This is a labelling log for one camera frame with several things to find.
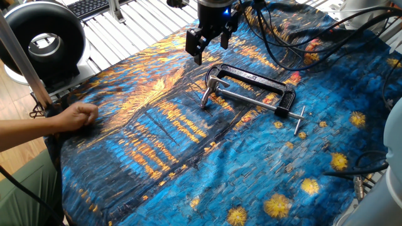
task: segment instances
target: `human hand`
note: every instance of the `human hand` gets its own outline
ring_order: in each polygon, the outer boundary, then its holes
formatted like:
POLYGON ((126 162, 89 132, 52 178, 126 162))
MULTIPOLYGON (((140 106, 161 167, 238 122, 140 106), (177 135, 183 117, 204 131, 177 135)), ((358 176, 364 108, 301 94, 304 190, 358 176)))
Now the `human hand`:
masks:
POLYGON ((50 119, 56 125, 57 132, 76 131, 87 126, 98 117, 98 107, 94 104, 76 102, 67 107, 62 113, 50 119))

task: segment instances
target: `metal pole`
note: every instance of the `metal pole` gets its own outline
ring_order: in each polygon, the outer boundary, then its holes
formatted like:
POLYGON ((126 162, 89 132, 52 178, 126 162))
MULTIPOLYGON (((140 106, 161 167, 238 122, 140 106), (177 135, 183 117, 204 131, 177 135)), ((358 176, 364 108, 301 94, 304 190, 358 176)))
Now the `metal pole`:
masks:
POLYGON ((33 93, 35 94, 38 101, 42 104, 42 106, 46 109, 50 104, 52 104, 52 100, 48 92, 45 89, 45 86, 41 83, 38 74, 36 74, 35 69, 33 68, 30 60, 25 55, 25 52, 21 45, 19 44, 17 37, 15 37, 13 31, 8 25, 6 19, 3 14, 0 12, 0 41, 2 41, 3 45, 6 47, 7 51, 13 58, 15 64, 19 68, 20 72, 25 77, 26 81, 32 88, 33 93))
POLYGON ((110 14, 116 19, 119 23, 124 23, 126 20, 123 17, 123 14, 120 11, 119 0, 108 0, 110 6, 110 14))
MULTIPOLYGON (((264 107, 264 108, 266 108, 266 109, 268 109, 268 110, 272 110, 272 111, 275 111, 275 110, 276 110, 276 107, 275 107, 275 106, 272 106, 272 105, 269 105, 269 104, 264 104, 264 103, 262 103, 262 102, 260 102, 260 101, 257 101, 257 100, 254 100, 254 99, 245 97, 245 96, 243 96, 243 95, 235 94, 234 92, 230 92, 230 91, 227 91, 227 90, 222 90, 222 89, 220 89, 220 88, 216 88, 216 91, 218 91, 218 92, 220 92, 220 93, 222 93, 222 94, 224 94, 224 95, 228 95, 228 96, 231 96, 231 97, 235 97, 235 98, 237 98, 237 99, 241 99, 241 100, 250 102, 250 103, 252 103, 252 104, 255 104, 255 105, 264 107)), ((299 116, 298 114, 295 114, 295 113, 292 113, 292 112, 289 112, 289 113, 288 113, 288 116, 289 116, 289 117, 292 117, 292 118, 294 118, 294 119, 301 119, 301 120, 304 119, 303 116, 299 116)))

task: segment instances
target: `green pants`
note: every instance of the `green pants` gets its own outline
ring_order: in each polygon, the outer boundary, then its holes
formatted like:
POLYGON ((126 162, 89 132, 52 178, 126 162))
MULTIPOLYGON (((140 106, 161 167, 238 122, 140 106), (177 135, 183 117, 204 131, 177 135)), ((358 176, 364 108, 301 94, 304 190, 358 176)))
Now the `green pants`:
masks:
MULTIPOLYGON (((47 150, 26 163, 13 177, 38 195, 63 218, 60 174, 50 160, 47 150)), ((0 225, 56 225, 50 212, 15 187, 7 179, 0 181, 0 225)))

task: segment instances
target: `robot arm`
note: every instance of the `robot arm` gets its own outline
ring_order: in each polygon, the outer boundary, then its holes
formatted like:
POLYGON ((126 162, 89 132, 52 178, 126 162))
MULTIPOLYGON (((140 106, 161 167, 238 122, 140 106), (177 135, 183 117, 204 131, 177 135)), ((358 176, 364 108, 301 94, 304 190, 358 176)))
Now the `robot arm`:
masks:
MULTIPOLYGON (((212 39, 222 34, 220 46, 227 49, 229 39, 237 31, 239 13, 232 9, 236 0, 198 0, 198 28, 187 30, 186 51, 201 65, 202 52, 212 39)), ((169 6, 182 8, 187 0, 167 0, 169 6)))

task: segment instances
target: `finger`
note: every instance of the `finger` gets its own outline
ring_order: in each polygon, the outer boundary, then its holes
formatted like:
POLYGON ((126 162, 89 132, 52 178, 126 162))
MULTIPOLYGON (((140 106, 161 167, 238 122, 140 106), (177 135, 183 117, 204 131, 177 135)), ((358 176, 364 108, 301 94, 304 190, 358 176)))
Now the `finger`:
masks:
POLYGON ((98 112, 98 107, 94 104, 85 104, 85 103, 80 103, 77 106, 77 109, 80 113, 84 113, 84 114, 91 114, 93 112, 98 112))
POLYGON ((98 118, 98 111, 96 110, 94 112, 91 112, 87 121, 85 122, 85 125, 88 126, 89 124, 94 123, 97 118, 98 118))

